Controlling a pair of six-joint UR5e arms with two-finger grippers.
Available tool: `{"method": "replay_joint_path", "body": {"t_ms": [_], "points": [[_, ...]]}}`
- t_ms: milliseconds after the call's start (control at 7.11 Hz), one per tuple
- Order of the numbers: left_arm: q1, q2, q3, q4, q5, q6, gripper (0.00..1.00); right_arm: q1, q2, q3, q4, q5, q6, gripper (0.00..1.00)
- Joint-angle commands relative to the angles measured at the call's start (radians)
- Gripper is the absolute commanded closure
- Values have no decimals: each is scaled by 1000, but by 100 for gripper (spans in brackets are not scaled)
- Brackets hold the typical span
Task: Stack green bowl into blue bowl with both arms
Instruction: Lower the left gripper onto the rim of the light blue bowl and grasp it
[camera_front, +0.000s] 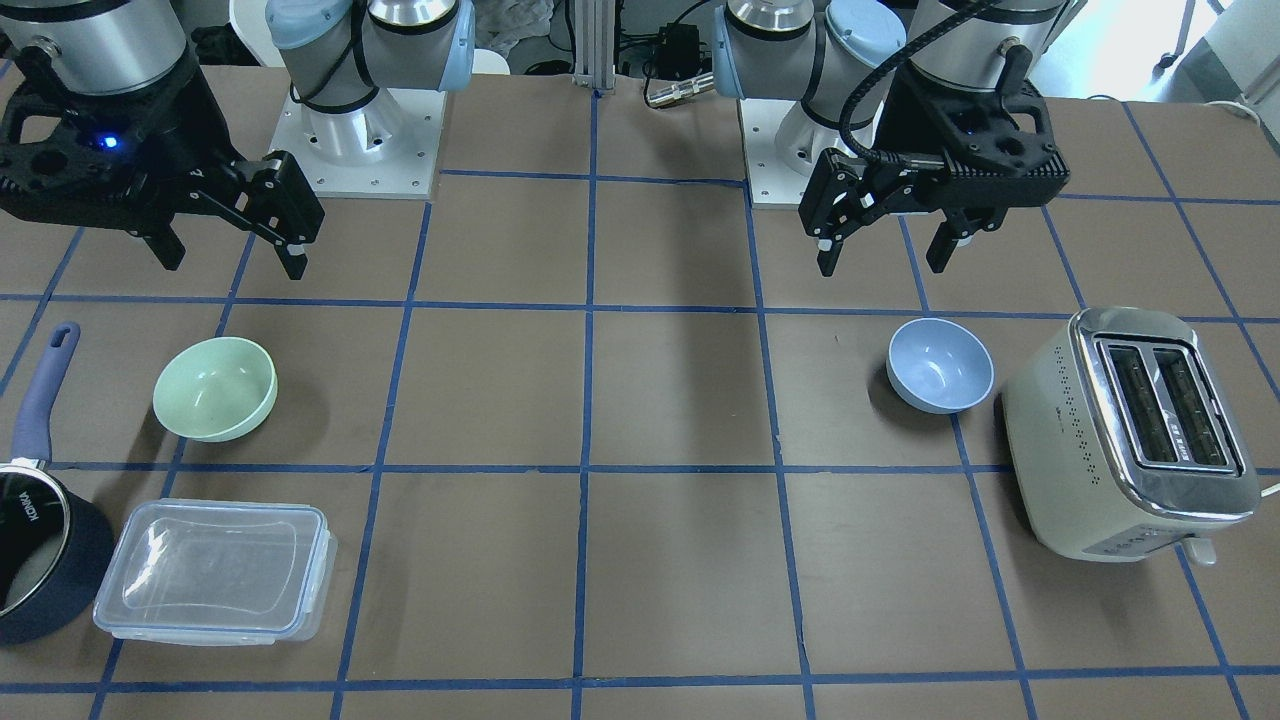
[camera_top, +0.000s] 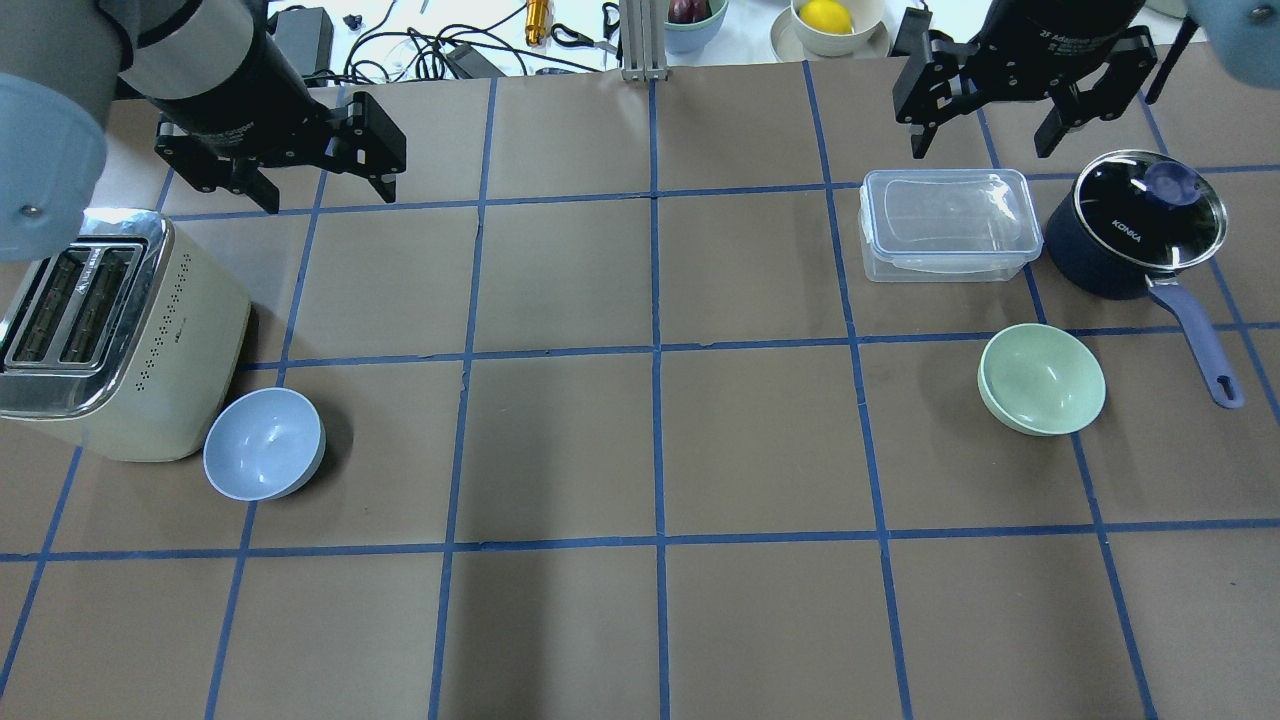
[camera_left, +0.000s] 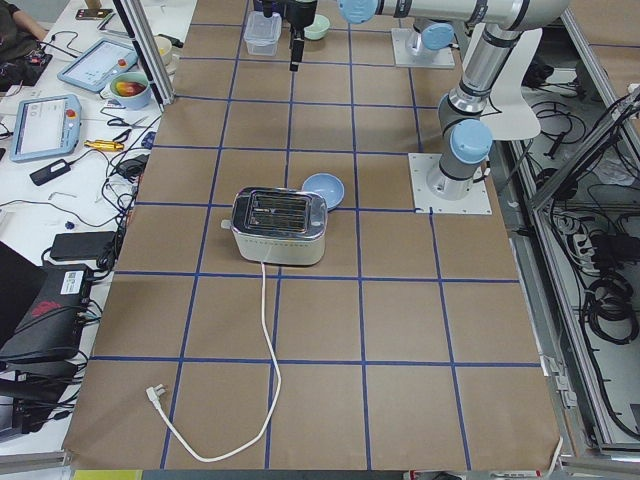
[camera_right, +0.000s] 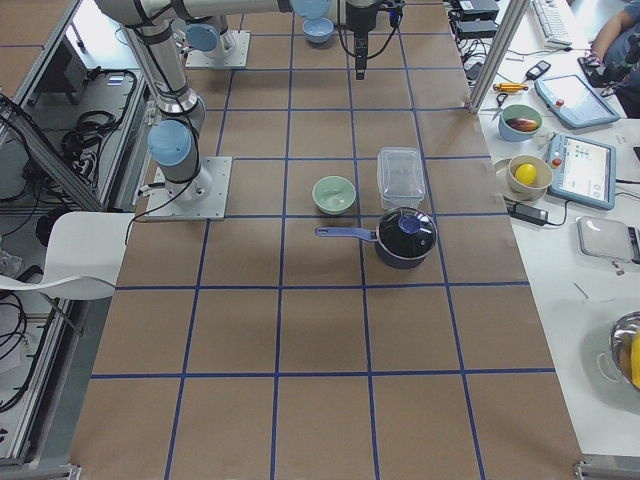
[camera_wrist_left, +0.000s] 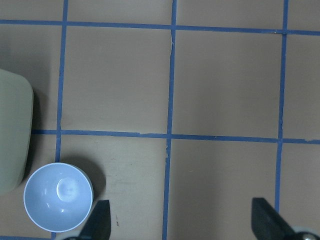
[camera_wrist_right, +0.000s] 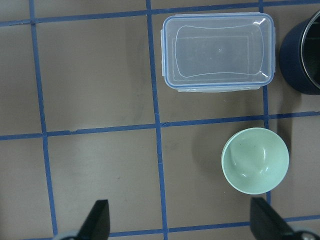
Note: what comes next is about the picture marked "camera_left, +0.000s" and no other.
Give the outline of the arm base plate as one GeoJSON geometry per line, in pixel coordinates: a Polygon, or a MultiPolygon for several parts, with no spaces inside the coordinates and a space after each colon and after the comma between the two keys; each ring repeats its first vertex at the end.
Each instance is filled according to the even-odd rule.
{"type": "Polygon", "coordinates": [[[485,175],[480,165],[466,180],[453,180],[440,169],[440,154],[408,155],[414,211],[422,214],[491,215],[485,175]]]}
{"type": "Polygon", "coordinates": [[[423,44],[421,35],[413,29],[393,28],[391,43],[396,67],[448,70],[455,67],[449,46],[439,50],[429,49],[423,44]]]}

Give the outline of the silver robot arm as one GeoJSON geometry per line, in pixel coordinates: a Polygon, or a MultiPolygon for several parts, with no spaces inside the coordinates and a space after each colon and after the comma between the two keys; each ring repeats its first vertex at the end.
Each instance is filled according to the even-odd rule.
{"type": "Polygon", "coordinates": [[[447,48],[454,40],[453,26],[446,21],[435,21],[416,17],[413,23],[414,40],[412,49],[416,55],[438,52],[447,48]]]}
{"type": "Polygon", "coordinates": [[[340,1],[340,14],[351,24],[376,15],[429,20],[461,20],[485,25],[469,55],[459,84],[438,108],[444,151],[426,175],[436,196],[456,201],[467,195],[479,164],[493,144],[489,128],[480,121],[491,90],[522,34],[557,19],[567,1],[340,1]]]}

